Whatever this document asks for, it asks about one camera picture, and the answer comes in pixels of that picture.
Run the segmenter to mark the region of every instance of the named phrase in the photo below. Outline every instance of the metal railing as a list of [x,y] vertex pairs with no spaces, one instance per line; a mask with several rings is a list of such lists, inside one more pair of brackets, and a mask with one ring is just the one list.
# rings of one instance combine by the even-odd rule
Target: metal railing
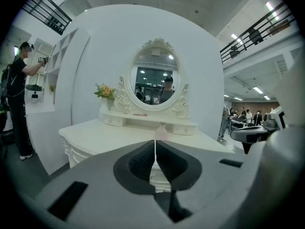
[[284,3],[279,4],[220,51],[222,62],[236,57],[242,51],[247,51],[252,45],[262,43],[267,36],[289,27],[293,21],[295,18],[289,8]]
[[22,9],[59,35],[62,35],[62,32],[72,21],[52,0],[28,0]]

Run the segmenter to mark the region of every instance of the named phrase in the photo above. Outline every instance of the oval mirror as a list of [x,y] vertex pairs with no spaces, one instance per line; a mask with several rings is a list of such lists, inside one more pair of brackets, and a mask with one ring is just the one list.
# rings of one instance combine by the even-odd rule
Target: oval mirror
[[131,73],[132,91],[149,105],[165,103],[179,83],[179,69],[174,56],[163,48],[144,50],[135,60]]

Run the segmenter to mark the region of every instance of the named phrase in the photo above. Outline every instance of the white sneaker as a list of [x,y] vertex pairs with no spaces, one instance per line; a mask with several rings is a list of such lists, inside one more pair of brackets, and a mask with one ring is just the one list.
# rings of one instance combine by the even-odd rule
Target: white sneaker
[[26,155],[26,156],[20,156],[20,159],[21,160],[24,160],[26,158],[31,158],[33,156],[33,154],[30,154],[30,155]]

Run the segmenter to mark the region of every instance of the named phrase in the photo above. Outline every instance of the pink object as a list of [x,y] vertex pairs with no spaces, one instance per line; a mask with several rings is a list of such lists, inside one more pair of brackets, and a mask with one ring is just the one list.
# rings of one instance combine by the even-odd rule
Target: pink object
[[161,125],[155,132],[154,139],[163,141],[167,140],[167,130],[165,129],[165,122],[161,122]]

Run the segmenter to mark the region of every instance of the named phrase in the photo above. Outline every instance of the dressing table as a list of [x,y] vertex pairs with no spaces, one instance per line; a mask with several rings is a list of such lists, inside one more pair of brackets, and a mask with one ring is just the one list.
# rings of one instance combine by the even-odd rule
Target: dressing table
[[[125,75],[119,77],[113,106],[106,111],[101,107],[98,119],[59,130],[70,167],[96,154],[156,139],[160,123],[165,123],[168,141],[232,153],[199,131],[197,124],[189,119],[189,84],[184,70],[180,55],[164,39],[149,40],[139,47],[131,57]],[[166,84],[164,77],[169,74],[170,83]],[[174,93],[166,102],[158,104],[157,94],[169,86],[175,89]],[[143,92],[145,98],[139,99],[137,91]],[[155,162],[151,183],[159,189],[169,190],[170,186],[159,176],[160,172]]]

